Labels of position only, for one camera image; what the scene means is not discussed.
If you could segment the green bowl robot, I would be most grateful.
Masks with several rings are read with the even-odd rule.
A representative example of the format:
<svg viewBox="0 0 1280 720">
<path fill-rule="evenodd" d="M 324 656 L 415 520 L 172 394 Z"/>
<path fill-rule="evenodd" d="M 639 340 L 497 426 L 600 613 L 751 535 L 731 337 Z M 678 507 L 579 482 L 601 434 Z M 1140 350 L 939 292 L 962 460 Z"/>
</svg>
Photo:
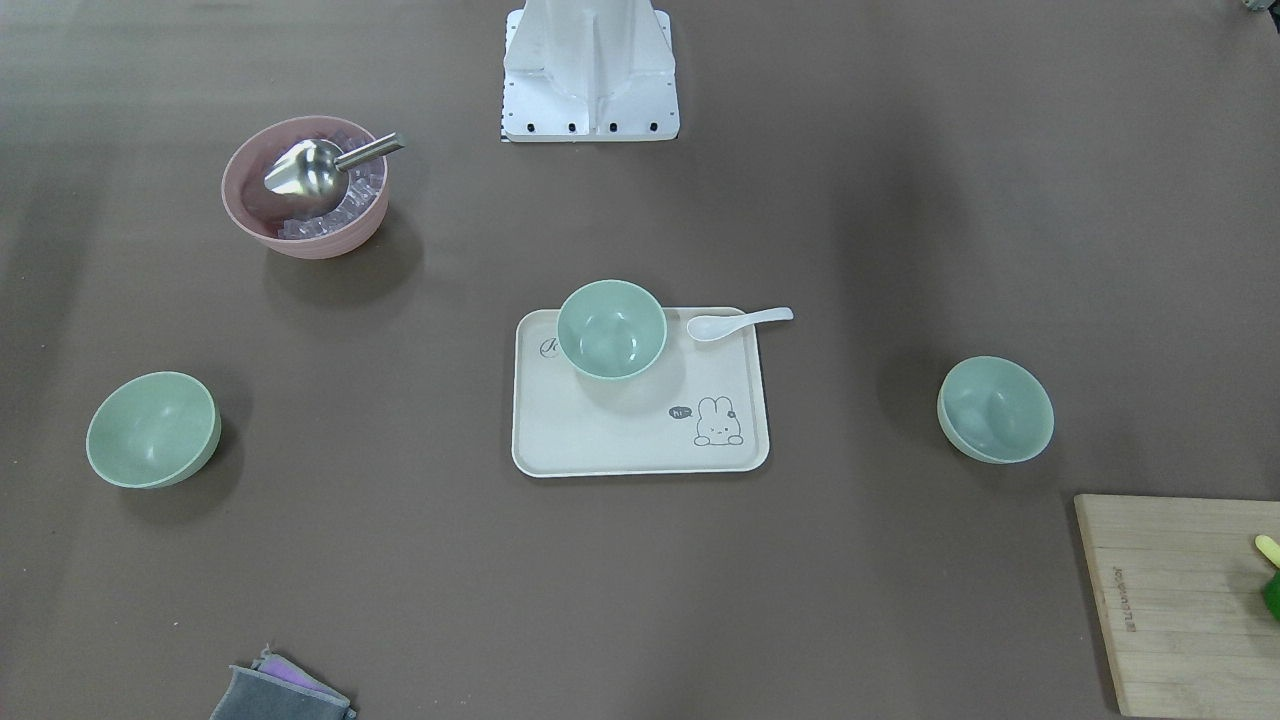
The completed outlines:
<svg viewBox="0 0 1280 720">
<path fill-rule="evenodd" d="M 1051 398 L 1025 368 L 1005 357 L 974 356 L 945 375 L 936 402 L 947 441 L 980 462 L 1015 464 L 1039 456 L 1055 430 Z"/>
<path fill-rule="evenodd" d="M 204 469 L 221 438 L 209 388 L 180 372 L 154 372 L 113 391 L 84 437 L 90 466 L 124 489 L 159 489 Z"/>
</svg>

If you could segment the green bowl on tray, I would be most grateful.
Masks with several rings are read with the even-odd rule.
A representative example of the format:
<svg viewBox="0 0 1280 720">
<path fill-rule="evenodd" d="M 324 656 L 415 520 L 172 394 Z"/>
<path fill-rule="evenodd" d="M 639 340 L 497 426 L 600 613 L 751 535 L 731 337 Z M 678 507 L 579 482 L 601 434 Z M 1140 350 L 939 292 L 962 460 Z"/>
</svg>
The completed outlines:
<svg viewBox="0 0 1280 720">
<path fill-rule="evenodd" d="M 556 337 L 585 377 L 625 380 L 648 370 L 668 340 L 664 309 L 639 284 L 603 279 L 573 291 L 559 307 Z"/>
</svg>

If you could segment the beige rabbit tray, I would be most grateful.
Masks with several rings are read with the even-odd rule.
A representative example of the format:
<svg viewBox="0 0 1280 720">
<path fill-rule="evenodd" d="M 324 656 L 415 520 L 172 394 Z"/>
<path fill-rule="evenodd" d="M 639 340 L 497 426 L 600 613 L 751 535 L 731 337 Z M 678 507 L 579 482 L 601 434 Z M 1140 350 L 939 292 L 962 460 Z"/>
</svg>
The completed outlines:
<svg viewBox="0 0 1280 720">
<path fill-rule="evenodd" d="M 511 456 L 534 478 L 750 471 L 771 454 L 754 331 L 692 340 L 701 307 L 671 307 L 664 352 L 641 375 L 599 380 L 561 352 L 553 309 L 515 332 Z"/>
</svg>

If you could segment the white ceramic spoon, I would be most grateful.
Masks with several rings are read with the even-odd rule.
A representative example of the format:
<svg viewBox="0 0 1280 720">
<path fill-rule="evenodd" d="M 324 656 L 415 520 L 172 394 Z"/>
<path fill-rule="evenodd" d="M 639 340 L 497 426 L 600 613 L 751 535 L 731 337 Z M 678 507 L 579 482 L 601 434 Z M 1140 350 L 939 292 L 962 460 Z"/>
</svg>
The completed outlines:
<svg viewBox="0 0 1280 720">
<path fill-rule="evenodd" d="M 760 323 L 792 319 L 791 307 L 771 307 L 730 316 L 699 315 L 687 320 L 686 332 L 696 342 L 716 342 Z"/>
</svg>

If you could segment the metal ice scoop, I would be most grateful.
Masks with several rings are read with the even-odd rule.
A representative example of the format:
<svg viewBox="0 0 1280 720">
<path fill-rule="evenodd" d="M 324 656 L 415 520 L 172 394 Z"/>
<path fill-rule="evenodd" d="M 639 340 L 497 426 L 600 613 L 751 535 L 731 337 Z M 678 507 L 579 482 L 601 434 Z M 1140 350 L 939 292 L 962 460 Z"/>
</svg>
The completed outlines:
<svg viewBox="0 0 1280 720">
<path fill-rule="evenodd" d="M 348 190 L 351 169 L 404 147 L 401 133 L 375 138 L 352 150 L 343 150 L 328 138 L 301 140 L 274 161 L 262 184 L 271 193 L 300 202 L 338 202 Z"/>
</svg>

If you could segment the pink bowl with ice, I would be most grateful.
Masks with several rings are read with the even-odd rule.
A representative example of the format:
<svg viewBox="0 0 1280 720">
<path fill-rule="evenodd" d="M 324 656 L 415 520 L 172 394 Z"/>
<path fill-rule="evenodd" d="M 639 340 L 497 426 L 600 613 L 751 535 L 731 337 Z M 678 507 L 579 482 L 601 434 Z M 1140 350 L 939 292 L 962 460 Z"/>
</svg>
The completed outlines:
<svg viewBox="0 0 1280 720">
<path fill-rule="evenodd" d="M 374 133 L 338 117 L 296 117 L 248 137 L 230 156 L 221 178 L 221 202 L 243 232 L 264 246 L 291 258 L 337 258 L 369 241 L 389 209 L 388 159 L 356 167 L 340 205 L 307 220 L 264 222 L 244 205 L 250 181 L 261 181 L 268 168 L 292 145 L 305 138 L 328 138 L 348 151 L 375 140 Z"/>
</svg>

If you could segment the grey purple cloth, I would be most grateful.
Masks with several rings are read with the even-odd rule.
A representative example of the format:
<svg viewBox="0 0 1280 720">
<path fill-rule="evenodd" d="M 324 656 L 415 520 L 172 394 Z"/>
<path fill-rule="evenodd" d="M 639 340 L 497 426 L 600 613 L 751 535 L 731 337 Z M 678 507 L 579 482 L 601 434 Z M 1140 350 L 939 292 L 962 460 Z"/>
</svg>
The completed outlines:
<svg viewBox="0 0 1280 720">
<path fill-rule="evenodd" d="M 230 683 L 211 719 L 356 719 L 352 701 L 282 653 L 265 648 Z"/>
</svg>

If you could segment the wooden cutting board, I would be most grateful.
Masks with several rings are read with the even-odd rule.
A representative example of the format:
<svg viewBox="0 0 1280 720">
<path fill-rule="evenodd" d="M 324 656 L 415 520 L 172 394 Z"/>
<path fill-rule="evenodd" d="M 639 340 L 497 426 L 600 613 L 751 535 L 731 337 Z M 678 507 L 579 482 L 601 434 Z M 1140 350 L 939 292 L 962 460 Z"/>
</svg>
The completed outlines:
<svg viewBox="0 0 1280 720">
<path fill-rule="evenodd" d="M 1117 708 L 1128 717 L 1275 719 L 1275 501 L 1078 495 L 1074 509 Z"/>
</svg>

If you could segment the yellow plastic knife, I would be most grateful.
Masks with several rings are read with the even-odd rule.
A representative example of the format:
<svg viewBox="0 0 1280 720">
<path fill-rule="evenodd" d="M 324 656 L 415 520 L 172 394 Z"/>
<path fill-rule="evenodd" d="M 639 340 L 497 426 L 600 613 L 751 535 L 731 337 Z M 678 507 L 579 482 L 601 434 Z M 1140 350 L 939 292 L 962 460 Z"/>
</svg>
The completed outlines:
<svg viewBox="0 0 1280 720">
<path fill-rule="evenodd" d="M 1257 534 L 1253 543 L 1263 557 L 1266 557 L 1276 569 L 1280 568 L 1280 543 L 1277 543 L 1275 538 L 1266 534 Z"/>
</svg>

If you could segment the green lime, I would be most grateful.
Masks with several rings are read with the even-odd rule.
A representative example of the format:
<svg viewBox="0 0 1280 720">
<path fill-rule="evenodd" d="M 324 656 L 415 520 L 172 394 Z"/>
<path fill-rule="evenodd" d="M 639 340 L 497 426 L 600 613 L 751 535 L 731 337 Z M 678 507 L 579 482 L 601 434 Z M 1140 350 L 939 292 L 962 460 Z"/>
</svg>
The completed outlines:
<svg viewBox="0 0 1280 720">
<path fill-rule="evenodd" d="M 1280 573 L 1276 571 L 1271 579 L 1262 587 L 1261 597 L 1263 600 L 1265 607 L 1268 610 L 1271 616 L 1279 623 L 1280 621 Z"/>
</svg>

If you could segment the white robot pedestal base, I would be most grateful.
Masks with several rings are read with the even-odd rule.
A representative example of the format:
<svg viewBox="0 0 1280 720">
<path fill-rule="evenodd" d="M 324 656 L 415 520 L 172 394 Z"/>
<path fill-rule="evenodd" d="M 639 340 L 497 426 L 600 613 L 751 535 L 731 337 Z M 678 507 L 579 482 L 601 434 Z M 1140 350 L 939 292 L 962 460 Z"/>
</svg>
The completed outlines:
<svg viewBox="0 0 1280 720">
<path fill-rule="evenodd" d="M 672 23 L 649 1 L 526 1 L 506 17 L 500 138 L 671 141 L 681 118 Z"/>
</svg>

